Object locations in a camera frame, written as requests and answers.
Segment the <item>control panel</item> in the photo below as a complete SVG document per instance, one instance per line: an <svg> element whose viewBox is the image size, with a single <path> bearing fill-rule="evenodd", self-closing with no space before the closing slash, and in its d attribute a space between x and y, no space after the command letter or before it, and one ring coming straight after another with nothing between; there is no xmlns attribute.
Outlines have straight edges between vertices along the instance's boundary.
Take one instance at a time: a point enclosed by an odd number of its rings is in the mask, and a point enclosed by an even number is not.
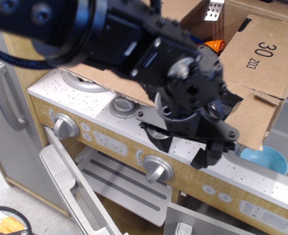
<svg viewBox="0 0 288 235"><path fill-rule="evenodd" d="M240 212L288 235L288 220L250 202L241 200Z"/></svg>

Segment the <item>cabinet door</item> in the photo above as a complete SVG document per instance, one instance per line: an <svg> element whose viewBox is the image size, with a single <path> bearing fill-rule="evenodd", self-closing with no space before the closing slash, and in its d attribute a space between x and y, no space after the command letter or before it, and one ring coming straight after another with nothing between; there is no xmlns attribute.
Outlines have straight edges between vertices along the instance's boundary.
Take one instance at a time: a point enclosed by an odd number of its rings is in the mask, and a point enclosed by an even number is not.
<svg viewBox="0 0 288 235"><path fill-rule="evenodd" d="M253 235L177 204L168 205L164 235Z"/></svg>

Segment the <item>digital clock display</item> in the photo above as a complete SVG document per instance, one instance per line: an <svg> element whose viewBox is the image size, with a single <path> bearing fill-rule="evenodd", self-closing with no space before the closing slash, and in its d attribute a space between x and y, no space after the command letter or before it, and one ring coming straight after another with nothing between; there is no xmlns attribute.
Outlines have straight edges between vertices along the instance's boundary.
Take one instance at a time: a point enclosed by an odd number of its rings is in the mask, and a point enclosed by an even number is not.
<svg viewBox="0 0 288 235"><path fill-rule="evenodd" d="M128 152L127 145L97 131L94 131L94 136L98 144L106 148L109 148L110 150L113 150L116 153L119 153L123 156L127 155L127 152Z"/></svg>

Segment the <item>orange toy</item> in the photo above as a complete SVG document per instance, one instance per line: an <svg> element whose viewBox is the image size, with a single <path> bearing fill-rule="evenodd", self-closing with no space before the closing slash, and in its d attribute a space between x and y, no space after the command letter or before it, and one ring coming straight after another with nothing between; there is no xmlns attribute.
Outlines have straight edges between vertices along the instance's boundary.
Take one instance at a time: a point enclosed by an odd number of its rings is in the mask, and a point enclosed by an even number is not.
<svg viewBox="0 0 288 235"><path fill-rule="evenodd" d="M0 222L0 233L10 234L21 230L24 230L23 224L12 217L4 218Z"/></svg>
<svg viewBox="0 0 288 235"><path fill-rule="evenodd" d="M224 40L209 41L204 44L210 46L217 53L226 48L226 42Z"/></svg>

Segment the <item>stove burner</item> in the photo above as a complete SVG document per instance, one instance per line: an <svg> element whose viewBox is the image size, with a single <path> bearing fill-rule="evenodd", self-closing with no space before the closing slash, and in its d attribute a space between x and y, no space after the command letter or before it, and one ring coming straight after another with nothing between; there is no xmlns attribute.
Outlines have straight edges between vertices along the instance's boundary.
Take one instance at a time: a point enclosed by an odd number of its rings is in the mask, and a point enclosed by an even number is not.
<svg viewBox="0 0 288 235"><path fill-rule="evenodd" d="M82 92L100 93L108 91L106 88L103 88L94 82L82 81L82 79L79 80L78 77L67 71L62 71L62 77L69 86Z"/></svg>

